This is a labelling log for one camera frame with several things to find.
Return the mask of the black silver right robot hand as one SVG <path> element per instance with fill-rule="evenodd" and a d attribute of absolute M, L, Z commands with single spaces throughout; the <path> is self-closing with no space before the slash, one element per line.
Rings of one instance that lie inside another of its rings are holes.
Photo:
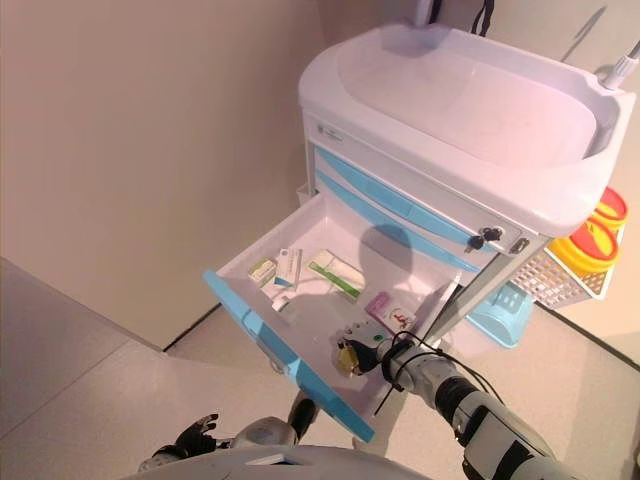
<path fill-rule="evenodd" d="M 391 338 L 391 332 L 375 320 L 346 326 L 333 339 L 334 366 L 346 377 L 366 374 L 379 365 L 379 350 L 389 346 Z"/>

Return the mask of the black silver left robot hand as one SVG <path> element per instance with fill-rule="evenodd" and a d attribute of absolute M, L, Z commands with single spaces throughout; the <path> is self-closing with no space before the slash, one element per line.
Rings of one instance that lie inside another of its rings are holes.
<path fill-rule="evenodd" d="M 187 427 L 174 445 L 181 458 L 190 458 L 211 453 L 216 449 L 216 440 L 209 434 L 216 428 L 217 413 L 209 414 Z"/>

